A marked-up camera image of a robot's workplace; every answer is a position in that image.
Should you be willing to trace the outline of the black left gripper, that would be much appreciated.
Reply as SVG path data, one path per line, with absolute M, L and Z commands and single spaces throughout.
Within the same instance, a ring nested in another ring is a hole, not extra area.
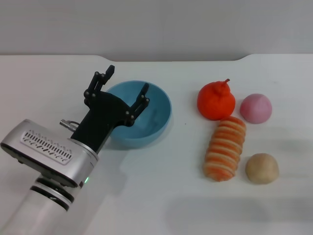
M 104 143 L 118 126 L 130 127 L 134 120 L 148 107 L 150 99 L 146 97 L 149 84 L 145 83 L 135 102 L 129 107 L 122 99 L 107 92 L 102 87 L 114 74 L 115 66 L 110 65 L 105 73 L 96 71 L 84 92 L 84 103 L 89 111 L 71 135 L 71 139 L 79 141 L 99 153 Z

